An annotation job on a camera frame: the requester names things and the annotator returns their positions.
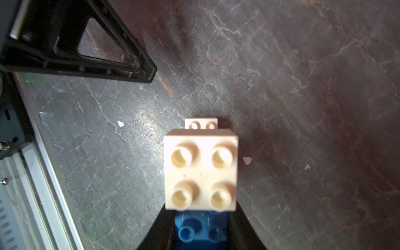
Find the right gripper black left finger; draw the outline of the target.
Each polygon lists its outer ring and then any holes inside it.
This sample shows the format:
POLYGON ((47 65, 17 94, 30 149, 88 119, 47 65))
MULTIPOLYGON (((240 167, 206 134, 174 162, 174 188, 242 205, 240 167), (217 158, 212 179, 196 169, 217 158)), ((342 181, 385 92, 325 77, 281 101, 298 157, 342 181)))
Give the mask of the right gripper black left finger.
POLYGON ((137 250, 173 250, 175 211, 162 208, 137 250))

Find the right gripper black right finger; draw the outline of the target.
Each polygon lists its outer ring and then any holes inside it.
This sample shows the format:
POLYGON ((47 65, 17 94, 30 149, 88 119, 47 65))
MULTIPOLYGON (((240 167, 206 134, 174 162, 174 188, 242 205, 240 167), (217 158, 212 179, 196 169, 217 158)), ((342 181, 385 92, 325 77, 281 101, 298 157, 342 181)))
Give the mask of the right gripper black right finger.
POLYGON ((236 211, 228 212, 228 246, 230 250, 266 250, 239 202, 236 211))

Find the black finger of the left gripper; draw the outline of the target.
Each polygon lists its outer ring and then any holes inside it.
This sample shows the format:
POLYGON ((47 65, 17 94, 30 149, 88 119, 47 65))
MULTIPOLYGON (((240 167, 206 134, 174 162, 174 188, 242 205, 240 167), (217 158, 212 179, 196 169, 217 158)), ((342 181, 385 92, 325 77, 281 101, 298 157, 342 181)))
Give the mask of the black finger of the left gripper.
POLYGON ((1 1, 1 71, 151 83, 157 67, 107 1, 1 1), (125 63, 79 53, 90 19, 125 63))

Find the small dark blue lego brick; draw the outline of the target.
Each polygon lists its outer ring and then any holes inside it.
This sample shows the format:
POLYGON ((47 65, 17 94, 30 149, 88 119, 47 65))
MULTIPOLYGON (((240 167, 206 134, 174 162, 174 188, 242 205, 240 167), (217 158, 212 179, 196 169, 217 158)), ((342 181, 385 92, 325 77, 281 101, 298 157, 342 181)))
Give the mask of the small dark blue lego brick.
POLYGON ((178 211, 175 214, 175 250, 227 250, 228 213, 178 211))

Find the white lego brick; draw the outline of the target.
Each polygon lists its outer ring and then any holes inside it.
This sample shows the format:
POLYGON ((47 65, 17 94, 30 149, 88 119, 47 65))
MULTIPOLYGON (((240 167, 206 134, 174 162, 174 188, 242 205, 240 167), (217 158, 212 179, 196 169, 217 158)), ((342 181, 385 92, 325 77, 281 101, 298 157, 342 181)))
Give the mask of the white lego brick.
POLYGON ((218 119, 216 117, 186 118, 184 127, 193 130, 215 130, 218 129, 218 119))
POLYGON ((165 208, 236 211, 239 137, 230 129, 164 136, 165 208))

